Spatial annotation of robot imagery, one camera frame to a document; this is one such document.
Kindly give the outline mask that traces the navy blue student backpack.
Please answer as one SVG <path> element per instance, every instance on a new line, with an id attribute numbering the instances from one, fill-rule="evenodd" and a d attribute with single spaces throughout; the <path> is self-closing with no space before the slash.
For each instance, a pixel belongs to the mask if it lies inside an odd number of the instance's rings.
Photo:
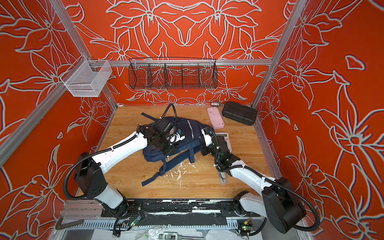
<path id="1" fill-rule="evenodd" d="M 170 150 L 162 151 L 160 147 L 154 143 L 149 143 L 147 147 L 143 149 L 143 155 L 147 162 L 159 162 L 163 163 L 163 166 L 159 169 L 153 177 L 142 182 L 142 186 L 146 186 L 153 182 L 156 178 L 163 176 L 169 170 L 183 162 L 189 160 L 190 163 L 195 162 L 195 154 L 201 151 L 201 139 L 203 139 L 202 130 L 208 126 L 204 125 L 196 120 L 165 117 L 164 120 L 175 125 L 178 123 L 178 130 L 175 136 L 172 136 L 170 140 L 166 140 L 166 143 L 171 148 Z"/>

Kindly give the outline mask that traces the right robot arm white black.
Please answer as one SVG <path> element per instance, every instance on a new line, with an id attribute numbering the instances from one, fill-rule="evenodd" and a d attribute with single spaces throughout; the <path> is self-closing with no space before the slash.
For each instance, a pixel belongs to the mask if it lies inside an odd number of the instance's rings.
<path id="1" fill-rule="evenodd" d="M 217 136 L 211 127 L 201 132 L 202 154 L 213 156 L 217 171 L 242 181 L 262 197 L 260 203 L 257 196 L 247 191 L 238 194 L 241 210 L 265 217 L 282 234 L 290 229 L 313 232 L 320 227 L 316 208 L 294 191 L 287 179 L 268 177 L 248 166 L 230 153 L 225 139 Z"/>

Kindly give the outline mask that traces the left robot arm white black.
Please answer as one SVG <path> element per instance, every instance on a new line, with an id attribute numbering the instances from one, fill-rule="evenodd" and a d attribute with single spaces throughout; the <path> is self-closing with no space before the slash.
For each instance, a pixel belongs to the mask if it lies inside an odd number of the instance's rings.
<path id="1" fill-rule="evenodd" d="M 105 174 L 130 155 L 153 145 L 165 157 L 177 151 L 178 143 L 184 139 L 179 128 L 179 117 L 166 117 L 167 112 L 152 124 L 138 125 L 128 137 L 107 149 L 93 154 L 83 154 L 63 181 L 63 192 L 69 200 L 96 200 L 110 215 L 118 220 L 126 219 L 133 211 L 128 200 L 111 187 Z"/>

